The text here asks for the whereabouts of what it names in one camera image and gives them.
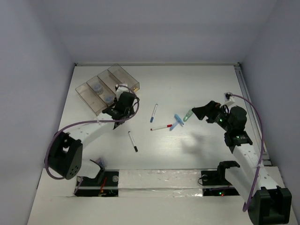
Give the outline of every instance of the blue cap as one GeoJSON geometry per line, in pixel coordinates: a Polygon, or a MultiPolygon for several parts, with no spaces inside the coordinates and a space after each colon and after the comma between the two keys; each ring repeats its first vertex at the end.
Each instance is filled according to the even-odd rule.
{"type": "Polygon", "coordinates": [[[175,114],[174,115],[175,119],[182,125],[184,125],[183,121],[180,119],[179,115],[175,114]]]}

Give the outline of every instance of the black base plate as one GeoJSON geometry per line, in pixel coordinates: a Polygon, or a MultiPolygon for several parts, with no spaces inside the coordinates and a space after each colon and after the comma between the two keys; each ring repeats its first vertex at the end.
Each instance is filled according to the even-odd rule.
{"type": "Polygon", "coordinates": [[[226,180],[221,180],[217,170],[202,170],[202,186],[229,186],[230,183],[226,180]]]}
{"type": "Polygon", "coordinates": [[[118,181],[113,181],[114,176],[119,177],[119,171],[105,171],[104,179],[106,178],[106,182],[105,186],[102,188],[102,193],[100,193],[100,189],[104,179],[100,183],[94,183],[83,179],[75,195],[80,197],[116,197],[119,193],[118,181]]]}

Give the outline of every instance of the white table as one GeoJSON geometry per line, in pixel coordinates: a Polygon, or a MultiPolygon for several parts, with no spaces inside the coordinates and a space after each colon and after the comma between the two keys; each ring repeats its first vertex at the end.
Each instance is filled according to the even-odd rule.
{"type": "MultiPolygon", "coordinates": [[[[107,67],[75,67],[60,128],[95,118],[75,88],[105,69],[107,67]]],[[[167,129],[150,131],[151,127],[174,123],[175,113],[183,117],[191,107],[205,105],[210,100],[222,103],[225,92],[241,95],[233,66],[134,66],[124,69],[140,82],[141,88],[137,92],[141,100],[140,111],[132,120],[90,144],[83,154],[85,159],[105,158],[107,169],[120,169],[119,187],[124,188],[120,190],[120,197],[73,197],[75,178],[52,180],[43,170],[28,225],[250,225],[248,214],[241,210],[243,200],[240,196],[201,197],[195,183],[200,170],[173,176],[173,173],[183,171],[179,169],[216,168],[220,161],[234,160],[225,146],[224,131],[218,125],[207,124],[192,116],[184,127],[177,126],[172,132],[167,129]],[[157,113],[150,124],[156,103],[157,113]],[[134,136],[138,153],[130,143],[128,131],[134,136]],[[146,175],[144,169],[154,172],[152,174],[150,170],[146,175]],[[162,172],[157,169],[177,170],[162,172]],[[166,176],[165,173],[170,178],[162,179],[161,174],[166,176]],[[149,190],[141,192],[138,188],[143,185],[149,190]],[[181,188],[181,193],[186,196],[197,194],[176,197],[174,187],[181,188]]],[[[245,108],[244,101],[236,99],[236,103],[245,108]]],[[[259,153],[249,122],[246,130],[259,153]]],[[[267,169],[271,177],[284,186],[278,169],[267,169]]],[[[297,224],[293,211],[289,224],[297,224]]]]}

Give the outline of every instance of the dry erase marker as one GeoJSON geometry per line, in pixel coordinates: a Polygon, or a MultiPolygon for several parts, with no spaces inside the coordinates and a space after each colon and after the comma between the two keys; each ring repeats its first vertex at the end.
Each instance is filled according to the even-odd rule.
{"type": "Polygon", "coordinates": [[[151,119],[150,119],[150,123],[152,123],[153,122],[153,120],[154,120],[154,115],[155,115],[155,112],[156,112],[156,109],[158,108],[158,105],[157,104],[155,104],[155,106],[154,106],[154,110],[153,110],[153,113],[152,113],[152,116],[151,116],[151,119]]]}
{"type": "Polygon", "coordinates": [[[150,130],[160,130],[160,129],[164,129],[164,128],[170,128],[171,126],[172,126],[172,124],[169,124],[169,125],[165,125],[165,126],[161,126],[161,127],[151,128],[150,130]]]}
{"type": "Polygon", "coordinates": [[[135,145],[135,141],[133,140],[133,137],[132,137],[130,131],[128,131],[128,135],[129,135],[130,141],[131,141],[131,143],[132,143],[132,145],[133,145],[133,147],[135,149],[135,152],[137,152],[137,147],[135,145]]]}

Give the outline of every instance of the blue object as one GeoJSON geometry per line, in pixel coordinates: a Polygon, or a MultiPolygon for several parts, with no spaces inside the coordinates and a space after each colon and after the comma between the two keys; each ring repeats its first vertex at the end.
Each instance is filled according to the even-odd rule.
{"type": "Polygon", "coordinates": [[[184,125],[182,119],[179,117],[179,115],[174,115],[176,122],[170,127],[170,131],[172,131],[178,124],[184,125]]]}

